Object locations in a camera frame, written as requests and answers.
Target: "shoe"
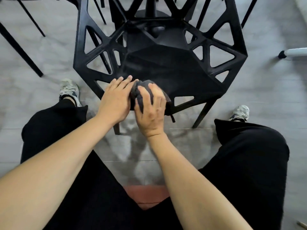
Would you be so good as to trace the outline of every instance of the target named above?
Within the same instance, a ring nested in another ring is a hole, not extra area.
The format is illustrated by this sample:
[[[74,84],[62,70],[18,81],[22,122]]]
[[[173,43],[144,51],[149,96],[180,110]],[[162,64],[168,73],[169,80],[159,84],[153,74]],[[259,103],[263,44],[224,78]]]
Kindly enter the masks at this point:
[[[60,83],[61,91],[59,93],[59,100],[62,100],[65,96],[69,96],[75,100],[76,107],[81,107],[79,101],[79,88],[77,84],[69,78],[65,78]]]
[[[232,112],[229,121],[246,122],[248,118],[249,118],[249,108],[245,105],[241,105]]]

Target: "black rubber foot cap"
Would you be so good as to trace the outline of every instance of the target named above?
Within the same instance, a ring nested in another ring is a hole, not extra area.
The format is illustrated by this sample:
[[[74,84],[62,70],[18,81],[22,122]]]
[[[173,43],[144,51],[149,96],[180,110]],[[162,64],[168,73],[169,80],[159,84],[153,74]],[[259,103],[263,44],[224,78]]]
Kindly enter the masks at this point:
[[[279,53],[279,55],[278,55],[278,58],[279,59],[284,59],[284,58],[286,58],[287,56],[285,55],[285,51],[281,51],[280,53]]]

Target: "person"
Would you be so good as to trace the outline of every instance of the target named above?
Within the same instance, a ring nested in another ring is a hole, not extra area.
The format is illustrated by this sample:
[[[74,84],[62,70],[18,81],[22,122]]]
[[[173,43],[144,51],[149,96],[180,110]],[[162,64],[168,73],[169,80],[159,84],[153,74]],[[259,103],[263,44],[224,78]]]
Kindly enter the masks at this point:
[[[114,79],[86,121],[77,85],[61,82],[60,101],[22,130],[21,164],[0,180],[0,229],[279,229],[289,149],[277,131],[247,123],[240,106],[215,120],[222,146],[197,170],[164,133],[165,97],[139,87],[137,124],[163,171],[170,197],[143,211],[93,151],[130,110],[129,76]]]

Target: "black pants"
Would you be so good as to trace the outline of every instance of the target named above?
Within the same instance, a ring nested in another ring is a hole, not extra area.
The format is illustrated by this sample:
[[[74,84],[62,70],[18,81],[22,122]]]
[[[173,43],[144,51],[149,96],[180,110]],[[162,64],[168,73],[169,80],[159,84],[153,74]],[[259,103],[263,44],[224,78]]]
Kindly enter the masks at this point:
[[[86,121],[87,107],[67,99],[37,112],[22,130],[21,163]],[[277,131],[215,120],[222,146],[200,172],[254,230],[279,229],[289,148]],[[171,199],[142,211],[92,151],[44,229],[182,229]]]

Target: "forearm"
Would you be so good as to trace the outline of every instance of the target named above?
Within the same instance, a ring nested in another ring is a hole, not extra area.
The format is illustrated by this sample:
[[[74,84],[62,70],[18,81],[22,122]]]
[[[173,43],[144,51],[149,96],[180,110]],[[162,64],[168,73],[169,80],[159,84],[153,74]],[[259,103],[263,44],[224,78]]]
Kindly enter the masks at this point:
[[[185,159],[166,135],[151,137],[149,142],[184,229],[251,229],[224,195]]]
[[[0,180],[0,228],[42,229],[95,144],[112,127],[94,117]]]

